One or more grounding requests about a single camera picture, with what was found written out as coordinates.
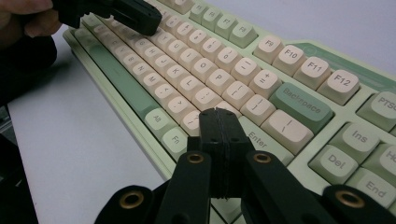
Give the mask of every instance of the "black plastic part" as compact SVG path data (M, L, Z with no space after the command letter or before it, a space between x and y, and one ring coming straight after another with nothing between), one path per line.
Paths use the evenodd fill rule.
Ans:
M213 160L211 197L240 198L244 187L241 183L246 181L245 156L254 150L250 139L236 115L228 110L207 109L200 114L199 121L199 150L208 153Z
M368 195L346 185L327 187L320 201L339 223L396 223L396 217L390 211Z
M210 157L204 152L190 151L181 155L155 223L207 224L210 169Z
M154 194L150 189L129 186L117 191L97 217L95 224L149 224Z
M114 19L142 35L154 35L162 14L143 0L52 0L59 12L59 21L78 28L84 14L94 13L103 18Z
M336 223L273 154L249 152L245 171L251 190L271 223Z

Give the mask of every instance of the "keyboard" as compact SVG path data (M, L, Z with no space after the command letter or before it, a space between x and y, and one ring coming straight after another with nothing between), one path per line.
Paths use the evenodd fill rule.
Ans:
M346 184L396 216L395 77L204 1L148 2L163 14L153 36L90 14L64 39L165 178L219 107L307 189ZM239 204L211 200L211 223L245 223Z

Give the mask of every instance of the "cream keycap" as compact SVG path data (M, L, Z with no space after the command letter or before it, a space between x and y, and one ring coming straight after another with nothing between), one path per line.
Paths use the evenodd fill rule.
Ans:
M283 48L284 45L279 37L267 35L260 41L257 48L254 49L253 54L266 63L272 64Z
M306 57L301 49L287 45L274 59L273 67L292 77L305 60Z
M318 92L336 102L344 105L359 89L359 78L345 70L336 70L318 88Z
M261 128L293 155L297 155L314 137L308 128L282 110L275 111Z

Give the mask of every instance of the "sage green keycap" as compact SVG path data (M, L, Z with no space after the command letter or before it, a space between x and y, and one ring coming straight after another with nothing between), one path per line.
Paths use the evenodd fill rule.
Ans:
M309 167L331 184L344 184L358 163L339 148L327 145L309 162Z
M270 97L270 102L318 133L332 118L328 105L291 83L284 83Z
M396 94L382 91L373 95L357 114L386 132L390 132L396 125Z
M360 168L346 184L362 191L386 208L396 199L396 188L380 176L364 168Z
M294 156L291 152L282 147L268 133L257 127L250 119L242 116L239 118L239 122L256 150L271 152L285 165L293 160Z
M225 39L228 39L237 23L238 21L236 20L235 16L224 14L216 24L215 33Z
M93 36L76 36L78 41L84 38L94 38ZM85 46L88 54L100 67L102 72L117 88L119 93L134 110L136 115L144 119L148 112L160 107L149 93L131 76L131 74L113 57L113 55L102 45L97 45L98 40L92 40L89 46Z
M362 163L378 143L379 137L374 132L358 123L348 123L329 144L340 148L355 161Z
M241 49L247 47L257 38L257 33L253 25L246 22L239 22L230 34L230 42L234 43Z
M156 108L147 113L145 124L158 140L161 140L169 130L177 127L176 122L162 108Z
M177 161L187 151L187 137L187 134L180 127L176 127L165 133L161 142L174 160Z
M195 3L195 5L192 7L190 12L190 19L192 21L196 21L198 24L201 24L202 17L206 13L207 9L208 6L206 3L203 2Z
M364 162L363 167L381 176L396 188L396 146L379 145Z

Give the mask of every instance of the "white surface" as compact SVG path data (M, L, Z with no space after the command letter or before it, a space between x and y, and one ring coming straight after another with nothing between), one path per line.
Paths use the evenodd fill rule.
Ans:
M208 0L287 39L313 39L396 75L396 2ZM62 38L52 79L9 104L40 223L93 223L124 186L162 179Z

